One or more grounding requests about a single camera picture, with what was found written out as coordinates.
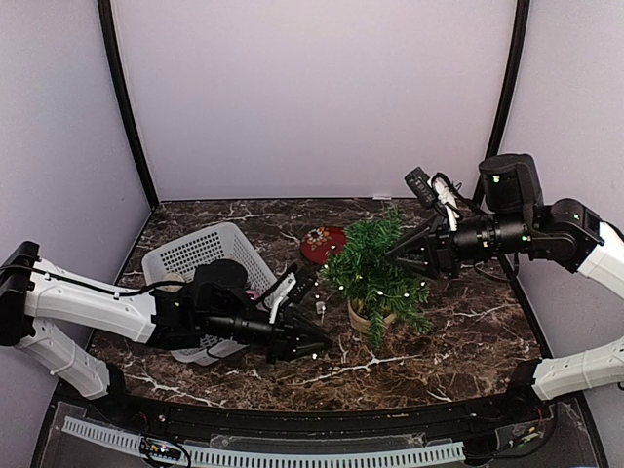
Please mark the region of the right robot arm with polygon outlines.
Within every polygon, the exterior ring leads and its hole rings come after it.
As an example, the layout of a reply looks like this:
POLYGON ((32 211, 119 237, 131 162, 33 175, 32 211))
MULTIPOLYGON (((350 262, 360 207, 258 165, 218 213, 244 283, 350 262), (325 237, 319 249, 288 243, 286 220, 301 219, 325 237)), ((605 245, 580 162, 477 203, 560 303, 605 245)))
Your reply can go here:
MULTIPOLYGON (((487 206, 473 202, 469 218, 458 213, 461 195, 449 179, 421 168, 405 181, 424 209, 434 214, 404 235, 388 253, 392 263, 420 276, 455 277, 463 262, 504 254, 554 261, 571 273, 623 294, 623 234, 580 202, 543 202, 537 169, 528 154, 501 154, 479 165, 487 206)), ((623 381, 623 341, 554 359, 517 365, 497 413, 521 421, 534 406, 562 395, 623 381)))

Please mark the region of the red floral plate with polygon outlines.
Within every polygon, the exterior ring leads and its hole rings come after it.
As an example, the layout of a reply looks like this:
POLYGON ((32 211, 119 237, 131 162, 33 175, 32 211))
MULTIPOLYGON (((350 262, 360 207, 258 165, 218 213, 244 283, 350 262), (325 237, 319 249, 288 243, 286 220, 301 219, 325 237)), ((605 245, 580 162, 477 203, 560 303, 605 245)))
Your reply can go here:
POLYGON ((323 265, 332 254, 339 254, 347 244, 342 228, 320 226, 308 231, 300 242, 300 250, 309 261, 323 265))

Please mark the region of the white plastic basket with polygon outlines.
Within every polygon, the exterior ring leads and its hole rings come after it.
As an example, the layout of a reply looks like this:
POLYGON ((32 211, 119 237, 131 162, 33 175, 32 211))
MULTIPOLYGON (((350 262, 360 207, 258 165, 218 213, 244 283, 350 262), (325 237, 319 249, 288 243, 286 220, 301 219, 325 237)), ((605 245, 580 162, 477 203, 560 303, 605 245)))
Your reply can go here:
MULTIPOLYGON (((250 289, 263 293, 276 277, 241 229, 223 222, 177 238, 147 253, 142 271, 148 284, 175 274, 185 282, 194 278, 196 267, 218 259, 232 259, 243 265, 251 283, 250 289)), ((171 355, 179 362, 209 366, 247 348, 232 340, 207 335, 196 348, 174 350, 171 355)))

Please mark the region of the small potted christmas tree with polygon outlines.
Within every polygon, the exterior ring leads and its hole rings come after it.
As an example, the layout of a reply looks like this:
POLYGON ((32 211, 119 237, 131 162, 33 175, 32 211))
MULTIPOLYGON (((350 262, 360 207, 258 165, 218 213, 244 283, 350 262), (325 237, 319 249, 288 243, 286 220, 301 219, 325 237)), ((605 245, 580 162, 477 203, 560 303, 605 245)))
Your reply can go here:
POLYGON ((354 312, 369 322, 367 335, 375 350, 382 347, 385 319, 390 315, 420 334, 433 328, 422 311, 429 298, 424 279, 387 259, 403 233, 403 223, 403 213, 397 207, 352 223, 345 229, 343 250, 332 254, 321 268, 323 279, 338 288, 354 312))

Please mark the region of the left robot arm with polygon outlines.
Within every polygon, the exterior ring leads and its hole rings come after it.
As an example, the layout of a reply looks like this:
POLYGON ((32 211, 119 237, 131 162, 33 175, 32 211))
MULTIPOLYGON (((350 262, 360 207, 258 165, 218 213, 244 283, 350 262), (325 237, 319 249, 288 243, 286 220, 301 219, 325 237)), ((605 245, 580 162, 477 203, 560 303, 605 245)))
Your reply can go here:
POLYGON ((25 241, 1 265, 1 343, 14 347, 72 385, 117 425, 137 418, 122 372, 91 356, 60 331, 71 322, 162 350, 197 348, 216 336, 261 346, 268 362, 292 361, 329 348, 331 338, 295 310, 314 284, 291 266, 274 285, 271 309, 247 293, 248 273, 232 259, 196 268, 191 282, 164 280, 138 290, 57 268, 25 241))

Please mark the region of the beige fluffy ornament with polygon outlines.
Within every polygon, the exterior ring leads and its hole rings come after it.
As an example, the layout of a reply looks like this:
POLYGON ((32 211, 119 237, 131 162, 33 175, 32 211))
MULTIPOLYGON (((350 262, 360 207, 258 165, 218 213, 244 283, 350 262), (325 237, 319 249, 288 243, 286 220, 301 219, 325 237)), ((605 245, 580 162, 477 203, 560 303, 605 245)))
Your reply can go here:
POLYGON ((166 285, 162 286, 161 290, 168 293, 176 293, 186 284, 184 278, 175 272, 167 273, 162 282, 165 282, 166 285))

